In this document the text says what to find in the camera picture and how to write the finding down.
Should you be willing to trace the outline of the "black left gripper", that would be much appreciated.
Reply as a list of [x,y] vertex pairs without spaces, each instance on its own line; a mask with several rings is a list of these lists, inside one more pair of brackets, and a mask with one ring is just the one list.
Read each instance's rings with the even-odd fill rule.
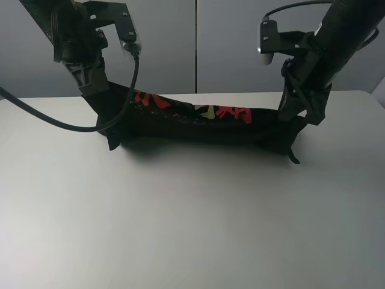
[[83,94],[97,94],[109,89],[102,50],[108,41],[102,30],[91,30],[84,39],[64,39],[54,34],[54,61],[63,63]]

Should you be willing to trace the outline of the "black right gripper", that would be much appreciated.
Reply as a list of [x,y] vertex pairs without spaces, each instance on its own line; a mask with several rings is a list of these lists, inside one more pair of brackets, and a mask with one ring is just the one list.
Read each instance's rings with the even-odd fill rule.
[[305,122],[318,126],[325,119],[331,86],[317,82],[316,68],[322,52],[316,49],[287,59],[281,69],[284,89],[279,105],[279,120],[288,122],[305,112]]

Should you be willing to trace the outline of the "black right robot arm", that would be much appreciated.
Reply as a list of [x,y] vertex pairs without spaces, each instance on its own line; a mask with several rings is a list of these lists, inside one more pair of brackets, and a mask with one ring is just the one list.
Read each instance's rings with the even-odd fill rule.
[[321,27],[307,38],[309,52],[287,61],[279,119],[289,121],[305,111],[306,123],[319,125],[333,78],[384,18],[384,1],[334,1]]

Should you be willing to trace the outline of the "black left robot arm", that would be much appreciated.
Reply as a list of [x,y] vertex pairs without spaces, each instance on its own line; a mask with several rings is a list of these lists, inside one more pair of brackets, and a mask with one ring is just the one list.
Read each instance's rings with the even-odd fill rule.
[[101,30],[90,26],[90,15],[75,1],[21,1],[54,47],[54,62],[62,63],[83,95],[109,89],[102,49],[108,47]]

